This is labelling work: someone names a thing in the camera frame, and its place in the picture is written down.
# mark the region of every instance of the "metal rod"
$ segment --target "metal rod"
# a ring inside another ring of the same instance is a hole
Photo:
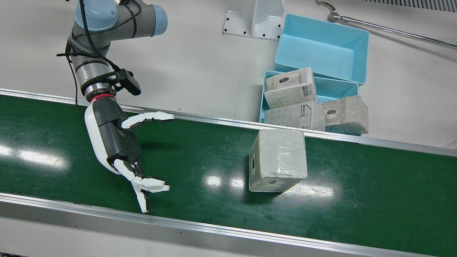
[[[412,37],[412,38],[415,38],[415,39],[426,40],[426,41],[429,41],[431,43],[442,44],[442,45],[445,45],[445,46],[448,46],[448,47],[451,47],[451,48],[457,48],[457,45],[455,45],[455,44],[444,42],[444,41],[441,41],[441,40],[438,40],[438,39],[433,39],[433,38],[430,38],[430,37],[424,37],[424,36],[420,36],[420,35],[416,35],[416,34],[412,34],[412,33],[408,33],[408,32],[403,32],[401,30],[397,30],[397,29],[392,29],[392,28],[376,25],[376,24],[369,23],[369,22],[366,22],[366,21],[360,21],[360,20],[353,19],[353,18],[346,17],[346,16],[339,16],[337,13],[330,13],[330,16],[335,18],[335,19],[341,20],[341,21],[359,23],[359,24],[362,24],[362,25],[375,27],[375,28],[378,28],[378,29],[381,29],[381,30],[384,30],[384,31],[387,31],[387,32],[396,33],[396,34],[399,34],[399,35],[402,35],[402,36]]]
[[[381,29],[381,30],[384,30],[384,31],[387,31],[387,32],[396,33],[398,35],[402,35],[402,36],[405,36],[405,37],[411,37],[411,38],[414,38],[414,39],[420,39],[420,40],[428,41],[430,43],[440,44],[440,45],[444,45],[444,46],[447,46],[447,47],[451,47],[451,48],[457,49],[457,45],[451,44],[451,43],[448,43],[448,42],[444,42],[444,41],[441,41],[441,40],[438,40],[438,39],[433,39],[433,38],[430,38],[430,37],[423,37],[423,36],[420,36],[420,35],[416,35],[416,34],[412,34],[412,33],[408,33],[408,32],[403,32],[401,30],[397,30],[397,29],[392,29],[392,28],[389,28],[389,27],[376,25],[376,24],[369,23],[369,22],[366,22],[366,21],[361,21],[361,20],[353,19],[353,18],[346,17],[346,16],[340,16],[338,14],[338,12],[336,11],[335,7],[333,7],[333,5],[331,5],[331,4],[327,3],[327,2],[316,0],[316,4],[317,5],[324,5],[325,7],[330,9],[330,11],[331,11],[330,15],[329,15],[329,21],[330,22],[335,22],[337,20],[340,20],[340,21],[345,21],[345,22],[359,23],[359,24],[362,24],[362,25],[375,27],[375,28],[378,28],[378,29]]]

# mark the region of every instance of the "white box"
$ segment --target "white box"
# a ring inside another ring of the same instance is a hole
[[[311,68],[266,78],[264,96],[270,109],[315,101],[316,84]]]
[[[320,104],[326,112],[325,131],[348,135],[368,133],[368,107],[360,96]]]
[[[249,190],[284,192],[308,177],[300,131],[260,130],[249,154]]]
[[[265,111],[265,123],[325,131],[325,111],[315,101]]]

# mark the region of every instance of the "cardboard box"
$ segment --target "cardboard box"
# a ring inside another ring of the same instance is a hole
[[[368,133],[368,107],[360,96],[320,104],[326,112],[325,131],[348,135]]]
[[[265,111],[265,123],[325,131],[325,111],[315,101]]]
[[[316,101],[316,84],[311,68],[266,78],[264,96],[270,109]]]
[[[308,177],[303,133],[260,130],[249,154],[249,190],[284,192]]]

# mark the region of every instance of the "blue plastic bin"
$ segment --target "blue plastic bin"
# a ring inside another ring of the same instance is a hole
[[[370,33],[328,21],[287,14],[275,57],[275,70],[311,67],[317,77],[363,85]]]
[[[263,93],[265,92],[265,79],[281,73],[283,72],[271,70],[265,72],[262,88],[262,100],[260,102],[260,123],[265,123],[265,111],[270,109],[263,95]],[[359,94],[359,86],[355,82],[319,77],[314,77],[314,82],[316,83],[318,103],[340,99],[346,96],[356,96]]]

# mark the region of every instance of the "conveyor belt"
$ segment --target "conveyor belt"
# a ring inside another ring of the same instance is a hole
[[[0,192],[139,213],[96,160],[74,106],[0,96]],[[169,192],[150,215],[437,256],[457,252],[457,158],[306,138],[308,179],[246,188],[257,131],[175,120],[137,130],[145,175]]]

